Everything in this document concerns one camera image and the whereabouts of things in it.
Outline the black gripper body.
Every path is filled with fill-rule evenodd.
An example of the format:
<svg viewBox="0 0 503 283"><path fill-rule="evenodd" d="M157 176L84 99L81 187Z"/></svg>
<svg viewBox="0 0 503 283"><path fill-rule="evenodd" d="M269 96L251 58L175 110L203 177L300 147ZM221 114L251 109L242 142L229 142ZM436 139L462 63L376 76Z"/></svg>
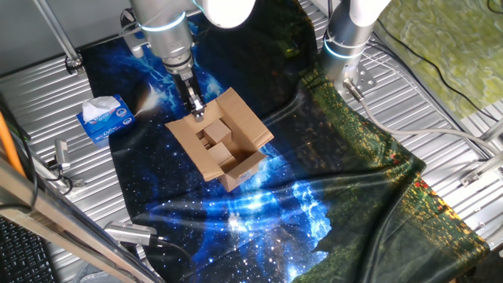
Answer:
<svg viewBox="0 0 503 283"><path fill-rule="evenodd" d="M174 74L172 78L183 102L191 102L192 99L200 100L199 83L192 70Z"/></svg>

